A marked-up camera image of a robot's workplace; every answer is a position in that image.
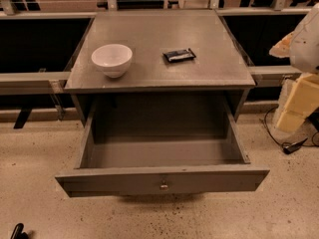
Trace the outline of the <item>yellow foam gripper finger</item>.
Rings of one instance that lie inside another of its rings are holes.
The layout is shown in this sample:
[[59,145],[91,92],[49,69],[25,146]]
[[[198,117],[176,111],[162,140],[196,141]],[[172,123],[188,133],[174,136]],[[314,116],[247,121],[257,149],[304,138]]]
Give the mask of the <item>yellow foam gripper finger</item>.
[[293,33],[287,34],[269,50],[269,54],[280,59],[288,58],[290,55],[290,43],[292,37]]
[[293,133],[319,108],[319,76],[302,74],[293,84],[275,127]]

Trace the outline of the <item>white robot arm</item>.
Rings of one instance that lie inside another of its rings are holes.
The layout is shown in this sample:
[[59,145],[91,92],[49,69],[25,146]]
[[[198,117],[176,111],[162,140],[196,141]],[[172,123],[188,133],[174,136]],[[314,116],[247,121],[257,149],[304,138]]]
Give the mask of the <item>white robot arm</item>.
[[291,66],[302,72],[289,94],[280,94],[275,121],[276,129],[292,133],[319,108],[319,4],[269,54],[288,58]]

